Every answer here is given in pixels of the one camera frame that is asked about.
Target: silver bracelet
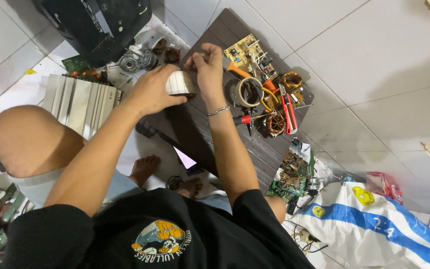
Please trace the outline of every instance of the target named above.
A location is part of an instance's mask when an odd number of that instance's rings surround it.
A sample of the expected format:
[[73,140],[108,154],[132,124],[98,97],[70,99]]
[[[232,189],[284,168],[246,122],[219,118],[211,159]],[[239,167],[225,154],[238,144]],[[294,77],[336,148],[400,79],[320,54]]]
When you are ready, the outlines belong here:
[[213,112],[213,113],[208,113],[208,114],[207,114],[207,117],[215,116],[215,115],[217,115],[218,113],[220,113],[220,112],[222,112],[222,111],[225,111],[225,110],[227,110],[227,109],[230,109],[230,107],[229,107],[229,106],[224,106],[224,107],[222,107],[222,108],[220,108],[220,109],[215,110],[215,112]]

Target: black electronic device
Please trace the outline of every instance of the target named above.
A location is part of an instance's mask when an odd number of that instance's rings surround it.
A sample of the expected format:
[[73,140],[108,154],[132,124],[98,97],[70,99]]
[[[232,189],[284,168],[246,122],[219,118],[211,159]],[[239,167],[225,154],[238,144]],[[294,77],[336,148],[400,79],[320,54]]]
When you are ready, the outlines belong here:
[[152,17],[150,0],[32,0],[93,67],[117,62]]

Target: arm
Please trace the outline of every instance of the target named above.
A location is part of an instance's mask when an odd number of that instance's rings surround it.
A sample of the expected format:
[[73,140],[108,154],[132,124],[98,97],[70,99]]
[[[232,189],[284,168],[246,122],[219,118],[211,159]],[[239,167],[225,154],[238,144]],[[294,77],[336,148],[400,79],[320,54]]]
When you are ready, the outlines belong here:
[[[198,83],[208,113],[226,106],[222,86],[222,49],[213,44],[202,44],[210,55],[195,53],[185,64],[195,65]],[[215,161],[219,178],[233,207],[236,198],[247,190],[259,189],[257,173],[236,131],[230,110],[209,117],[215,148]]]
[[117,160],[135,124],[147,114],[187,102],[169,96],[165,84],[174,65],[160,66],[135,84],[127,99],[115,107],[89,143],[77,154],[56,181],[44,206],[67,204],[93,216],[109,188]]

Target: white tape roll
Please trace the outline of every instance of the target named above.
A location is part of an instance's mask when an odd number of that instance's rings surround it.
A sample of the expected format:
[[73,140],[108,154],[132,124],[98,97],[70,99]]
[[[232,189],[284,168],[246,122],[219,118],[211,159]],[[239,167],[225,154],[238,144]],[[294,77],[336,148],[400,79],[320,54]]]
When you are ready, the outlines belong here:
[[263,87],[263,85],[261,85],[261,82],[258,80],[258,79],[256,79],[256,78],[254,78],[254,77],[247,77],[247,78],[244,78],[244,79],[242,79],[237,85],[236,85],[236,101],[240,104],[240,105],[242,105],[242,106],[244,106],[244,107],[254,107],[254,106],[257,106],[257,105],[259,105],[260,104],[260,99],[258,99],[258,101],[256,102],[256,103],[254,103],[254,104],[250,104],[250,103],[248,103],[247,102],[247,100],[245,100],[245,99],[243,99],[243,97],[242,97],[242,85],[244,84],[244,83],[246,83],[246,82],[248,82],[248,81],[250,81],[251,83],[253,83],[253,84],[257,84],[257,85],[259,85],[260,86],[260,92],[259,92],[259,94],[260,94],[260,97],[261,98],[263,98],[263,96],[264,96],[264,91],[262,91],[261,90],[261,87]]
[[184,95],[187,97],[194,97],[196,95],[196,87],[192,82],[190,74],[185,71],[175,71],[167,80],[165,90],[170,95]]

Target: wooden plank surface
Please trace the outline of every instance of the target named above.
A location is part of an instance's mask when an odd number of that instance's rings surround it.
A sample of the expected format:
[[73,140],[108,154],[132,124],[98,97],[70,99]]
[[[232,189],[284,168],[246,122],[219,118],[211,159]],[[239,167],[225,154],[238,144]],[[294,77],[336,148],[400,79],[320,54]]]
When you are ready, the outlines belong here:
[[[224,9],[188,54],[181,60],[180,66],[182,70],[188,71],[183,67],[183,64],[194,52],[204,53],[200,48],[200,44],[213,43],[222,49],[226,49],[249,34],[251,34],[250,30],[230,10]],[[260,46],[265,52],[268,52],[269,57],[273,58],[272,65],[278,73],[285,73],[290,70],[268,46],[262,42],[260,42]],[[196,73],[192,73],[192,79],[198,85]],[[231,107],[230,111],[233,116],[240,116],[242,114],[241,107],[236,104],[234,105],[233,102],[235,99],[234,90],[238,81],[239,78],[231,72],[224,72],[224,94]],[[312,102],[313,94],[309,90],[305,90],[303,96],[307,103]],[[257,109],[259,114],[264,110],[261,105]],[[295,111],[298,125],[301,124],[307,110]],[[169,143],[175,145],[202,167],[217,176],[212,134],[208,126],[206,113],[205,102],[200,95],[197,95],[186,104],[170,107],[160,113],[148,115],[144,120],[164,133]],[[259,119],[254,122],[252,130],[254,134],[252,136],[249,135],[246,125],[237,126],[237,131],[255,166],[260,188],[263,192],[266,192],[275,176],[276,170],[283,160],[284,154],[288,150],[292,138],[296,135],[284,134],[276,138],[271,138],[268,132],[263,127],[260,127],[262,121],[263,119]]]

